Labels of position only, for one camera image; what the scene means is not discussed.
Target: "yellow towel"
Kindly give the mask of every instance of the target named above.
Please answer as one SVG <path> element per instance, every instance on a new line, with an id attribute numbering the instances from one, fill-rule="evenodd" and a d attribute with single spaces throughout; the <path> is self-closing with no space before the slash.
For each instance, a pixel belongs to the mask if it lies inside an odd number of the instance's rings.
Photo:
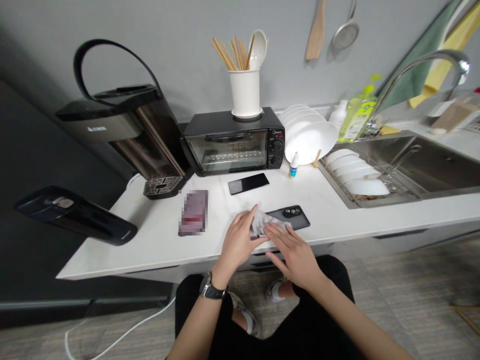
<path id="1" fill-rule="evenodd" d="M 463 20 L 452 31 L 442 49 L 462 50 L 480 25 L 480 2 L 478 2 Z M 412 108 L 416 108 L 426 98 L 431 97 L 442 87 L 445 77 L 449 73 L 452 63 L 440 60 L 437 66 L 430 70 L 420 95 L 412 97 L 408 102 Z"/>

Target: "knee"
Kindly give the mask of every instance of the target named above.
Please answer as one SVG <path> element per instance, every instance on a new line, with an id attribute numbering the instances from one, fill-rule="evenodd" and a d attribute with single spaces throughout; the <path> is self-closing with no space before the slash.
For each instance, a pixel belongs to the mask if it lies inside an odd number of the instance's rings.
<path id="1" fill-rule="evenodd" d="M 316 258 L 320 270 L 331 280 L 336 277 L 345 277 L 349 275 L 344 263 L 331 255 L 322 255 Z"/>
<path id="2" fill-rule="evenodd" d="M 202 275 L 188 275 L 176 289 L 177 298 L 193 292 L 198 294 L 203 279 L 204 277 Z"/>

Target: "white utensil holder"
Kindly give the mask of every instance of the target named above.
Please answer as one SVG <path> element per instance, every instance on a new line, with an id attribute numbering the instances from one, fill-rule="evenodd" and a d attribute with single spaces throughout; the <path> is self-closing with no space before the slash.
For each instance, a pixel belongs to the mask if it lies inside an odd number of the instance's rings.
<path id="1" fill-rule="evenodd" d="M 260 109 L 260 69 L 229 71 L 233 113 L 235 116 L 255 117 Z"/>

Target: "smartphone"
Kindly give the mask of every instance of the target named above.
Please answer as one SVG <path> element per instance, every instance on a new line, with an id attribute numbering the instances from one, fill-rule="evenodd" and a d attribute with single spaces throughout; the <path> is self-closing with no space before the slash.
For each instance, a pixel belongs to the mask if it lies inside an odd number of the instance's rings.
<path id="1" fill-rule="evenodd" d="M 207 226 L 208 190 L 195 190 L 186 195 L 178 224 L 178 236 L 200 235 Z"/>
<path id="2" fill-rule="evenodd" d="M 264 185 L 270 184 L 267 180 L 267 177 L 262 172 L 258 175 L 253 175 L 249 177 L 244 177 L 243 179 L 230 181 L 228 183 L 228 188 L 230 189 L 230 195 L 235 195 L 243 193 L 248 190 L 256 189 Z"/>
<path id="3" fill-rule="evenodd" d="M 310 226 L 309 219 L 307 219 L 307 216 L 299 205 L 284 207 L 267 212 L 266 214 L 272 218 L 291 223 L 293 230 L 308 228 Z"/>

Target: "cabinet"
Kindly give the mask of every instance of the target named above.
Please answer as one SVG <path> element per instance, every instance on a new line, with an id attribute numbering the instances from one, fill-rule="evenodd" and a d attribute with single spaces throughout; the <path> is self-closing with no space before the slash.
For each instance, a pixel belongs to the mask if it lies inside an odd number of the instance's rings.
<path id="1" fill-rule="evenodd" d="M 348 241 L 323 243 L 312 245 L 311 249 L 315 256 L 329 254 L 342 261 L 347 261 L 415 251 L 428 246 L 458 241 L 475 235 L 480 235 L 480 221 L 394 232 L 387 235 L 364 237 Z M 272 252 L 282 259 L 278 250 Z M 146 271 L 130 272 L 118 276 L 178 284 L 188 275 L 203 274 L 210 271 L 215 262 L 215 259 L 207 260 Z M 265 253 L 258 253 L 251 255 L 248 260 L 238 268 L 238 271 L 264 272 L 274 269 L 276 269 L 276 267 Z"/>
<path id="2" fill-rule="evenodd" d="M 329 254 L 342 261 L 388 256 L 458 241 L 480 234 L 480 221 L 402 231 L 387 235 L 312 246 L 315 256 Z"/>

